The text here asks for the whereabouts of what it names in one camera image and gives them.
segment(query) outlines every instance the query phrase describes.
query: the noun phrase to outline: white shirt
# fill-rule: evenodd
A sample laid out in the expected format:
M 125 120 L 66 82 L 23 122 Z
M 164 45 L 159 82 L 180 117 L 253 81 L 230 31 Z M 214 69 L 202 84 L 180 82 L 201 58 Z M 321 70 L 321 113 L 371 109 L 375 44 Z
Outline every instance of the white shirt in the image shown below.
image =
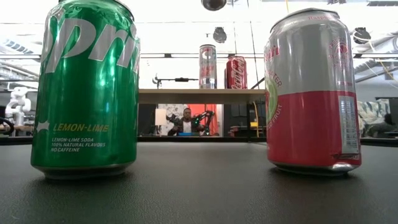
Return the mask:
M 184 133 L 191 133 L 191 122 L 183 122 Z

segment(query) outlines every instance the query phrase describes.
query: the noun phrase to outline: red soda can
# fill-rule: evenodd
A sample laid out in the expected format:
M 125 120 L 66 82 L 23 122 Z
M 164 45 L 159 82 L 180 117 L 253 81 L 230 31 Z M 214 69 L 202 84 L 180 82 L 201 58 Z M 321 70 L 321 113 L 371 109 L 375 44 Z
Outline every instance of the red soda can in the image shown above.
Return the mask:
M 248 72 L 246 61 L 242 56 L 228 58 L 225 71 L 225 88 L 246 90 L 248 88 Z
M 264 48 L 267 153 L 280 169 L 340 175 L 361 165 L 350 40 L 338 14 L 322 9 L 272 28 Z

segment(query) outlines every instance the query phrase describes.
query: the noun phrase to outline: can bottom rim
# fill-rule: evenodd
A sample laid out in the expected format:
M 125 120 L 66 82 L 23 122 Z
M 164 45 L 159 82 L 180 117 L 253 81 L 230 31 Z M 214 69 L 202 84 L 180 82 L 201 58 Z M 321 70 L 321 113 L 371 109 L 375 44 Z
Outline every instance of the can bottom rim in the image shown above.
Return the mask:
M 33 167 L 43 172 L 47 179 L 78 180 L 120 175 L 131 164 L 132 162 L 97 167 Z
M 352 165 L 348 163 L 338 162 L 332 166 L 303 166 L 297 164 L 284 164 L 281 162 L 270 161 L 277 166 L 278 169 L 286 172 L 293 172 L 297 174 L 307 175 L 322 175 L 322 176 L 339 176 L 347 174 L 359 167 L 359 165 Z

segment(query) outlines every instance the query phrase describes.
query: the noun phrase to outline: sprite logo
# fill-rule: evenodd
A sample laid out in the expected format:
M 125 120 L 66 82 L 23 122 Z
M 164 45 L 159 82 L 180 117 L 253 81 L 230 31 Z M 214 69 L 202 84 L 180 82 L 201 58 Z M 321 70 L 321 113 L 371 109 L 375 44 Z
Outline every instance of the sprite logo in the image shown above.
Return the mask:
M 137 49 L 139 54 L 139 39 L 136 37 L 136 27 L 131 24 L 130 30 L 116 30 L 115 26 L 105 25 L 102 30 L 96 30 L 96 27 L 84 20 L 77 18 L 63 18 L 64 9 L 56 7 L 51 10 L 47 16 L 44 33 L 44 47 L 42 52 L 42 62 L 48 58 L 47 67 L 44 73 L 53 73 L 61 58 L 68 58 L 80 55 L 87 50 L 93 42 L 95 42 L 97 31 L 100 35 L 97 38 L 93 49 L 88 57 L 90 60 L 97 60 L 102 62 L 111 48 L 112 43 L 119 39 L 124 42 L 124 48 L 119 56 L 116 65 L 127 68 L 133 52 Z M 49 22 L 51 18 L 56 18 L 60 29 L 57 31 L 57 38 L 53 42 L 53 34 L 49 31 Z M 67 47 L 73 36 L 78 35 L 77 41 L 73 47 Z M 133 72 L 137 73 L 139 60 L 135 60 L 135 65 L 132 65 Z

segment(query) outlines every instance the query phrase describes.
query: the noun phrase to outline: lime graphic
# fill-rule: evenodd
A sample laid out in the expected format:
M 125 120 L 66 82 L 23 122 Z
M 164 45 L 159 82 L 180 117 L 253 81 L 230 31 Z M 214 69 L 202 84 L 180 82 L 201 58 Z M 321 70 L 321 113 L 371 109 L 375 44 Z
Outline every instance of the lime graphic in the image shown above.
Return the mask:
M 278 92 L 277 85 L 274 80 L 267 80 L 266 82 L 266 120 L 267 124 L 274 117 L 276 108 L 278 106 Z

